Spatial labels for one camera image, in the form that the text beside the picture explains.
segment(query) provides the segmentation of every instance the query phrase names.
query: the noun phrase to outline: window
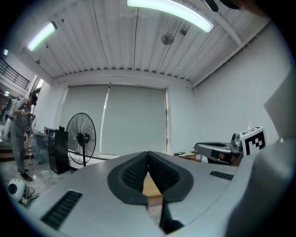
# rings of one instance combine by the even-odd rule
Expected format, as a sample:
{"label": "window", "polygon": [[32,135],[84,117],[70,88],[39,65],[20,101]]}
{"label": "window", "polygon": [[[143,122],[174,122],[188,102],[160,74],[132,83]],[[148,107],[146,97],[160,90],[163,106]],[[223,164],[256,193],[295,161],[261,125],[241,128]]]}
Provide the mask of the window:
{"label": "window", "polygon": [[42,87],[42,85],[43,85],[43,80],[42,79],[39,79],[39,82],[38,82],[38,84],[37,84],[37,86],[36,86],[36,89],[38,89],[38,88],[41,88]]}
{"label": "window", "polygon": [[77,113],[90,116],[96,129],[94,157],[139,151],[167,152],[166,92],[133,86],[71,87],[60,126]]}

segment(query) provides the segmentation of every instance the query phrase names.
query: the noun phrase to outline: ceiling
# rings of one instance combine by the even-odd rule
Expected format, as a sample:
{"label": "ceiling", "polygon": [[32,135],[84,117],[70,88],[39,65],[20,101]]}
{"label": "ceiling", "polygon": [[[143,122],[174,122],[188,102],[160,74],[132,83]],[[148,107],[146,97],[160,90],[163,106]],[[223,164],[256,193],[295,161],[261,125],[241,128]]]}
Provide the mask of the ceiling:
{"label": "ceiling", "polygon": [[[28,54],[40,59],[54,80],[90,70],[140,70],[190,81],[195,85],[241,49],[268,19],[232,10],[216,1],[212,12],[202,0],[181,0],[210,20],[205,33],[173,15],[127,7],[126,0],[44,0],[29,9],[14,32],[22,48],[54,21],[57,30]],[[161,37],[174,35],[171,45]]]}

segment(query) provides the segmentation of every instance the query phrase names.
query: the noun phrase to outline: standing fan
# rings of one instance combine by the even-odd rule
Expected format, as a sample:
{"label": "standing fan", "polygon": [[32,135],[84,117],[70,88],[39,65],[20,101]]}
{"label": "standing fan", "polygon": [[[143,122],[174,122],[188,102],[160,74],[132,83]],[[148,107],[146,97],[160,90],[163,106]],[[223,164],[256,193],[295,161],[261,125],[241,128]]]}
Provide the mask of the standing fan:
{"label": "standing fan", "polygon": [[75,163],[85,166],[96,147],[96,130],[92,119],[86,113],[78,113],[70,119],[66,131],[69,133],[69,156]]}

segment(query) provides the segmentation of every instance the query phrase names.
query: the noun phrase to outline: ceiling light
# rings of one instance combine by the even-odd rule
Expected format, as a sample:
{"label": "ceiling light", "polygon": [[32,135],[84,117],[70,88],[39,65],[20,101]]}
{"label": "ceiling light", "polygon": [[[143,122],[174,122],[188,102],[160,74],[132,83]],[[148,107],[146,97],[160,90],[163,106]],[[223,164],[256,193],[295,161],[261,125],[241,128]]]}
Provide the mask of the ceiling light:
{"label": "ceiling light", "polygon": [[28,44],[27,48],[30,51],[33,51],[37,45],[40,44],[41,41],[43,41],[48,35],[50,35],[52,32],[56,30],[56,25],[52,21],[49,23],[46,27],[44,27]]}
{"label": "ceiling light", "polygon": [[181,17],[209,33],[214,25],[194,10],[172,0],[127,0],[127,6],[144,7]]}

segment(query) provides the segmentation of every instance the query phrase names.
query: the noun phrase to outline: wall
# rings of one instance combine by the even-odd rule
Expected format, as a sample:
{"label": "wall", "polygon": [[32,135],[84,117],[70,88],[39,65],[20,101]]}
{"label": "wall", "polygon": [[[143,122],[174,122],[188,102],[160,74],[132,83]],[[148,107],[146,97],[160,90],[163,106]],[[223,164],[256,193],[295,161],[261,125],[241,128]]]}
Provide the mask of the wall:
{"label": "wall", "polygon": [[46,82],[43,83],[34,109],[37,120],[33,129],[43,132],[44,127],[58,128],[62,104],[67,90],[68,86],[66,84],[50,86]]}
{"label": "wall", "polygon": [[33,89],[34,87],[34,83],[36,82],[36,80],[38,79],[38,76],[35,75],[32,80],[30,81],[30,84],[27,86],[27,91],[26,91],[26,97],[29,97],[30,93],[31,93],[31,90]]}
{"label": "wall", "polygon": [[9,52],[3,59],[27,80],[31,81],[34,78],[35,73],[28,69],[13,53]]}
{"label": "wall", "polygon": [[[71,118],[78,113],[86,113],[92,119],[92,122],[95,126],[96,137],[94,137],[94,132],[91,132],[90,135],[92,139],[96,139],[96,147],[94,150],[94,156],[100,155],[100,132],[101,132],[101,124],[102,124],[102,115],[104,110],[104,104],[106,100],[106,95],[108,92],[108,86],[88,86],[88,87],[73,87],[69,88],[67,92],[67,96],[62,106],[62,113],[59,119],[59,126],[67,128],[67,125]],[[88,119],[83,120],[82,116],[76,120],[73,120],[75,123],[77,122],[78,127],[72,124],[70,126],[69,135],[75,135],[73,133],[74,129],[78,129],[80,125],[81,131],[90,126]],[[69,146],[70,150],[75,149],[75,144],[72,144],[73,147]]]}
{"label": "wall", "polygon": [[0,111],[2,110],[3,106],[8,102],[9,98],[0,94]]}
{"label": "wall", "polygon": [[[128,77],[97,77],[96,80],[92,78],[91,81],[87,80],[87,77],[83,77],[81,82],[75,80],[74,85],[81,83],[81,85],[87,84],[108,84],[109,82],[114,84],[126,84],[126,85],[137,85],[143,87],[154,88],[166,88],[167,94],[167,106],[168,106],[168,146],[169,154],[174,154],[175,152],[183,150],[192,150],[194,144],[198,141],[199,133],[197,132],[198,124],[196,122],[195,114],[195,100],[194,94],[191,88],[187,87],[187,82],[184,82],[183,85],[173,83],[176,78],[172,78],[172,82],[160,79],[159,82],[157,79],[151,79],[152,83],[149,83],[149,78],[141,78],[140,76],[135,81],[134,78]],[[64,82],[58,85],[49,86],[44,84],[42,86],[41,92],[38,97],[36,129],[43,131],[44,127],[58,128],[58,121],[60,119],[60,114],[62,110],[62,104],[65,100],[68,85],[71,85],[70,82]]]}
{"label": "wall", "polygon": [[6,88],[5,90],[13,94],[14,97],[26,95],[26,91],[22,87],[20,87],[2,74],[0,74],[0,88]]}
{"label": "wall", "polygon": [[101,152],[126,155],[167,152],[166,92],[111,86],[105,110]]}
{"label": "wall", "polygon": [[193,90],[171,85],[167,89],[168,147],[169,154],[184,150],[193,151],[200,141],[199,124],[196,121],[196,103]]}
{"label": "wall", "polygon": [[250,46],[195,87],[201,141],[228,142],[234,132],[256,125],[265,127],[268,144],[278,139],[263,105],[284,81],[290,51],[273,24]]}

